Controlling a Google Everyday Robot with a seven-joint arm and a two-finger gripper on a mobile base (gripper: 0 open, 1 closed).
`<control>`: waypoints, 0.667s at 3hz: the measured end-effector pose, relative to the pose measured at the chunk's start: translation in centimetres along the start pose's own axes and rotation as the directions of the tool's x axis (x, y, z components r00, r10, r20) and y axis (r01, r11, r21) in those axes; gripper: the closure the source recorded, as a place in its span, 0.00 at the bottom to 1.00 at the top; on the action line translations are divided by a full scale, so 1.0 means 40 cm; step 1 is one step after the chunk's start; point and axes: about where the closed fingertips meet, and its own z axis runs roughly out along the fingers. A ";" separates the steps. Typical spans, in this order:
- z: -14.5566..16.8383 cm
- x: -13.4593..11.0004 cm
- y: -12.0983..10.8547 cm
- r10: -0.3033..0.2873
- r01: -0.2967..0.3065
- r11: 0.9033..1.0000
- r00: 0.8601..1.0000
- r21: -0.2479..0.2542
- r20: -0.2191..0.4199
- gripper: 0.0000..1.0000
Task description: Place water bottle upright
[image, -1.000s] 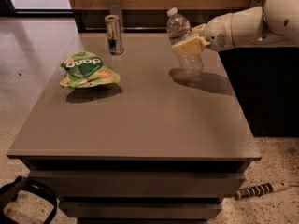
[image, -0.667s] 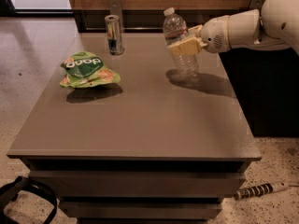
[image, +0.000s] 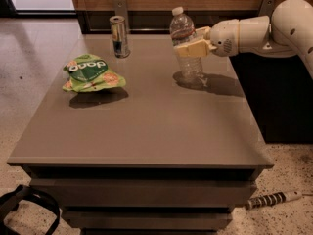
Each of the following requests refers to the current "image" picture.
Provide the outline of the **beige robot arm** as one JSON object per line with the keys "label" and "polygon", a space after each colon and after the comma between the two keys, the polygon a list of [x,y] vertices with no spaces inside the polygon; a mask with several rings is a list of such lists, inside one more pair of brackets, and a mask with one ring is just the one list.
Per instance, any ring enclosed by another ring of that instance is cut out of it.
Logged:
{"label": "beige robot arm", "polygon": [[174,48],[185,58],[210,53],[219,57],[253,53],[269,58],[297,55],[313,78],[313,6],[304,0],[286,0],[271,16],[227,20],[196,30],[198,37]]}

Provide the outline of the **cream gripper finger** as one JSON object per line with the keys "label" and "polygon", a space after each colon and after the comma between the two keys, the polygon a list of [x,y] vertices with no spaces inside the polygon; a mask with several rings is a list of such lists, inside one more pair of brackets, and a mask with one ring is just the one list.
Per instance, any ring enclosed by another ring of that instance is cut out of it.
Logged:
{"label": "cream gripper finger", "polygon": [[196,35],[198,39],[209,40],[210,39],[211,28],[209,26],[204,26],[196,29]]}
{"label": "cream gripper finger", "polygon": [[174,52],[184,58],[201,58],[208,56],[217,47],[210,40],[196,39],[184,43],[175,43]]}

